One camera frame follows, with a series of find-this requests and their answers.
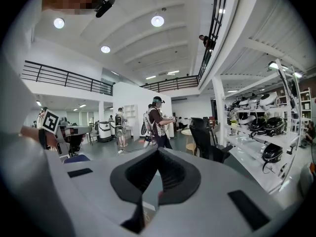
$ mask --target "floor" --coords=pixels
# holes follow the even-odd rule
[[[170,140],[172,148],[178,151],[186,151],[187,136],[183,135],[180,131],[175,132],[175,137]],[[132,152],[143,148],[143,139],[133,142],[131,139],[127,140],[128,146],[124,149],[125,153]],[[112,140],[106,143],[93,142],[93,145],[89,143],[82,145],[80,150],[81,154],[85,154],[91,160],[99,160],[107,157],[119,157],[118,156],[118,146],[116,140]],[[284,181],[281,188],[272,194],[272,196],[279,202],[282,208],[287,208],[293,203],[302,200],[302,196],[298,189],[298,181],[300,177],[301,168],[307,163],[312,161],[311,149],[307,147],[306,149],[299,148],[291,170]],[[254,183],[258,184],[256,180],[249,174],[249,172],[237,161],[233,156],[230,156],[225,160],[225,165],[230,166],[237,172],[241,173],[245,177],[249,178]],[[143,194],[143,201],[145,203],[151,204],[158,209],[158,193],[162,191],[162,182],[159,176],[159,172],[156,173],[149,187]]]

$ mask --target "gray floor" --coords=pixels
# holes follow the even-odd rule
[[[183,135],[180,131],[175,132],[175,137],[170,140],[171,146],[174,150],[177,151],[186,151],[186,140],[187,136]],[[128,146],[124,149],[127,152],[132,152],[134,150],[143,148],[143,139],[133,142],[131,139],[127,140]],[[107,157],[119,157],[118,154],[118,146],[116,139],[100,143],[93,142],[93,145],[84,144],[81,147],[79,153],[85,154],[91,160],[99,160]],[[255,179],[249,174],[249,172],[233,157],[230,156],[225,160],[225,165],[230,166],[235,169],[237,172],[241,173],[245,177],[249,178],[253,182],[257,183]],[[153,205],[156,210],[158,209],[158,193],[162,191],[162,182],[159,175],[155,175],[149,187],[143,194],[143,201]]]

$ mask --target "black office chair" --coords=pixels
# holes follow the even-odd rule
[[[223,163],[231,154],[228,152],[232,146],[218,149],[211,145],[209,124],[206,119],[191,118],[190,131],[199,149],[199,156],[204,159]]]

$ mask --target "column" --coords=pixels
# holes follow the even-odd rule
[[[222,79],[220,75],[214,76],[212,78],[215,98],[216,98],[216,106],[217,106],[217,119],[218,123],[221,124],[220,129],[220,138],[219,138],[219,144],[222,146],[226,146],[226,140],[224,140],[224,136],[227,134],[227,129],[225,128],[225,125],[227,123],[227,118],[224,113],[224,100],[223,97],[225,96],[224,88],[222,84]]]
[[[99,101],[99,120],[101,121],[105,121],[104,120],[104,102],[103,101]]]

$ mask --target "storage rack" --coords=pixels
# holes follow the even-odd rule
[[[282,69],[282,65],[279,59],[276,59],[276,63],[278,65],[278,70],[281,72],[283,77],[291,77],[294,79],[295,86],[297,88],[297,92],[300,95],[298,82],[296,77],[294,76],[294,68],[292,67],[293,75],[289,73],[285,73]],[[269,80],[279,77],[278,73],[273,73],[272,75],[263,78],[247,87],[244,87],[237,92],[231,93],[229,95],[224,94],[223,84],[221,82],[220,77],[213,78],[213,86],[216,89],[215,97],[216,99],[221,99],[221,102],[217,103],[218,109],[223,110],[222,115],[219,116],[219,121],[226,124],[226,116],[224,113],[225,99],[230,98],[234,95],[240,95],[241,92],[249,90],[251,88],[257,87],[260,84],[266,83]],[[290,105],[290,97],[287,94],[287,91],[284,88],[286,98],[286,104],[280,105],[279,107],[270,108],[268,110],[263,110],[262,108],[257,108],[255,110],[238,110],[238,113],[250,113],[250,112],[265,112],[265,113],[287,113],[285,115],[286,120],[286,128],[284,134],[276,135],[273,137],[270,136],[254,136],[250,138],[251,131],[239,126],[233,125],[223,125],[221,126],[220,131],[220,144],[226,146],[226,143],[230,143],[235,147],[230,150],[231,154],[245,167],[245,169],[256,179],[256,181],[261,185],[263,189],[265,189],[268,193],[273,193],[281,187],[282,183],[287,177],[287,174],[292,166],[292,163],[295,158],[295,154],[297,148],[299,146],[301,129],[298,132],[292,132],[292,113],[295,112],[298,114],[299,118],[296,121],[301,126],[301,99],[299,98],[296,107],[292,109]],[[228,130],[235,130],[235,134],[229,134]],[[268,163],[265,166],[263,172],[264,160],[262,159],[262,153],[264,149],[268,145],[268,143],[273,143],[283,148],[283,154],[281,160],[276,163]]]

